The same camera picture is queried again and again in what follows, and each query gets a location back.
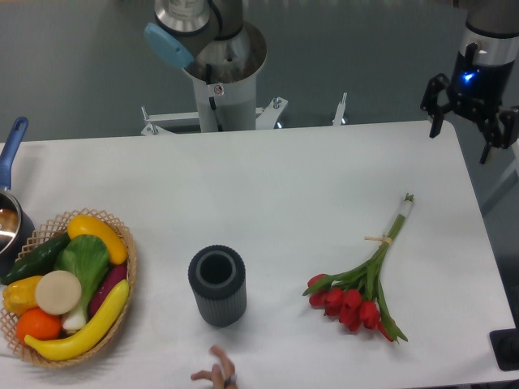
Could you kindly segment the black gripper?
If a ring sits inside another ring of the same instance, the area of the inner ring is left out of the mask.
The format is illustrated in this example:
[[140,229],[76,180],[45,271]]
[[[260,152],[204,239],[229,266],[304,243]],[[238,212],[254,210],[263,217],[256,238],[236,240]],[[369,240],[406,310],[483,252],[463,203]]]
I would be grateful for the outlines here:
[[[453,76],[439,73],[428,81],[420,108],[431,119],[431,139],[438,136],[444,115],[453,112],[471,122],[482,122],[486,144],[479,163],[484,165],[492,148],[508,149],[518,139],[518,106],[500,107],[514,61],[503,65],[467,65],[465,56],[457,55]],[[439,95],[446,90],[448,102],[438,103]]]

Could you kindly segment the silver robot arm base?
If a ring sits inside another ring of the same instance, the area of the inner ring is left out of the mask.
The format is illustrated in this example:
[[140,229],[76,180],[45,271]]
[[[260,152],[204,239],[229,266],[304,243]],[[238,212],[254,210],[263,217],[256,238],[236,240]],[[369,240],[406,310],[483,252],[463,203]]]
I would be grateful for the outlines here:
[[144,29],[150,49],[193,84],[197,111],[217,99],[256,108],[256,77],[264,66],[263,34],[243,16],[241,1],[157,1]]

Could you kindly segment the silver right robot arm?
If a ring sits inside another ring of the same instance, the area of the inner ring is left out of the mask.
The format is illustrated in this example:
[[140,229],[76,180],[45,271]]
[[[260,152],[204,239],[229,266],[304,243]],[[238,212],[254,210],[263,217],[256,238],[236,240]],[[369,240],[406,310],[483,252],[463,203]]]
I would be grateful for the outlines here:
[[453,112],[476,124],[485,139],[484,164],[492,148],[518,138],[518,107],[502,98],[518,54],[517,1],[454,1],[467,10],[465,31],[447,97]]

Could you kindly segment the person's hand with ring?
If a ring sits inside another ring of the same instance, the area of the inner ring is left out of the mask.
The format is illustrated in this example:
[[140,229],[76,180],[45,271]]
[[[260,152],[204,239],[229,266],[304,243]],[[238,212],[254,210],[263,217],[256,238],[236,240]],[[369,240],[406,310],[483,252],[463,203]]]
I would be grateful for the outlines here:
[[213,345],[209,352],[218,360],[210,370],[200,370],[191,374],[191,381],[205,380],[212,384],[215,389],[237,389],[237,373],[232,360],[228,357],[226,351],[218,346]]

